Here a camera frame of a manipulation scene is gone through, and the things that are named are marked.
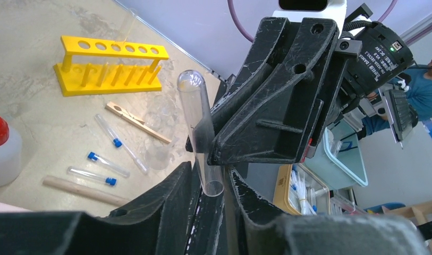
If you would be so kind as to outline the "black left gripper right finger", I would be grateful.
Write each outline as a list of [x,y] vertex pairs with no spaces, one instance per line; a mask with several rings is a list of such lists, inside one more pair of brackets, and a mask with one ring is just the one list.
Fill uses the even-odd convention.
[[229,254],[428,254],[407,219],[390,215],[294,216],[224,170]]

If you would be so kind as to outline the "red capped wash bottle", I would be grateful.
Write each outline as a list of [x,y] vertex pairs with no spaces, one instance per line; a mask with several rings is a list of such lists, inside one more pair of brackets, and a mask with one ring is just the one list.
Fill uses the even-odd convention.
[[0,117],[0,187],[13,182],[21,171],[21,135]]

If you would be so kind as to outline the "clear glass test tube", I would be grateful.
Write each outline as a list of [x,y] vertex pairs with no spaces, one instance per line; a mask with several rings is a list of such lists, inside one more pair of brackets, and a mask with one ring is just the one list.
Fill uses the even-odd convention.
[[223,193],[220,166],[207,163],[215,131],[210,114],[206,82],[196,70],[183,71],[177,78],[184,118],[189,131],[190,143],[195,157],[195,168],[199,174],[202,191],[209,197]]

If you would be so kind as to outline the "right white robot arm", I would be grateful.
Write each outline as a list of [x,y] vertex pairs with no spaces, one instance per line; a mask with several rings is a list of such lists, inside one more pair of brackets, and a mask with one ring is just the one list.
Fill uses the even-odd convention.
[[330,124],[413,63],[368,7],[346,11],[346,1],[280,1],[210,111],[215,137],[197,124],[186,150],[220,166],[312,158]]

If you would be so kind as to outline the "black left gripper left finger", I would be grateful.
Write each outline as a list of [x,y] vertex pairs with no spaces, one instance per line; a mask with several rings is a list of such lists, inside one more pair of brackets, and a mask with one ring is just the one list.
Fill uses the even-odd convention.
[[184,254],[193,212],[190,162],[136,199],[83,211],[0,213],[0,254]]

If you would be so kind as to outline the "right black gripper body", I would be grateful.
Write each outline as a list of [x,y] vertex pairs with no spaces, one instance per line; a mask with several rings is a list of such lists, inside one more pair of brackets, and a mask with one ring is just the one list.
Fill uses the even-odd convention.
[[324,130],[330,124],[343,118],[345,108],[358,106],[359,96],[349,81],[348,67],[358,61],[362,50],[362,42],[342,38],[332,44],[334,51],[326,61],[328,64],[323,72],[321,86],[316,93],[316,117],[311,118],[310,137],[300,163],[312,158],[322,140]]

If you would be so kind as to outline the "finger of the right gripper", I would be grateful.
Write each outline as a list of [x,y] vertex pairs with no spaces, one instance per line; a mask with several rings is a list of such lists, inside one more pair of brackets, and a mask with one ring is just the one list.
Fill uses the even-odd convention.
[[282,63],[274,69],[287,79],[284,85],[272,89],[272,97],[258,107],[257,126],[269,126],[285,133],[288,152],[223,152],[233,148],[232,131],[223,139],[225,129],[215,136],[207,162],[211,165],[236,163],[291,164],[300,161],[310,137],[311,118],[316,117],[316,93],[323,72],[339,36],[336,22],[331,19],[304,18],[290,21],[290,49]]
[[[258,107],[272,97],[272,89],[284,85],[285,76],[274,69],[290,49],[290,21],[287,18],[265,17],[261,20],[253,43],[238,75],[210,108],[215,136],[223,129],[222,138],[230,132],[235,136],[233,148],[223,152],[288,152],[285,133],[269,126],[257,126]],[[192,151],[188,136],[186,150]]]

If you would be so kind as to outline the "thick wooden dowel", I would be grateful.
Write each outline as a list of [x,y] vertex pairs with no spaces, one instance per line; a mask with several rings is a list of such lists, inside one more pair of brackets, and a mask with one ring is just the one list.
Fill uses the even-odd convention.
[[44,177],[43,185],[119,207],[130,202],[128,199],[50,175]]

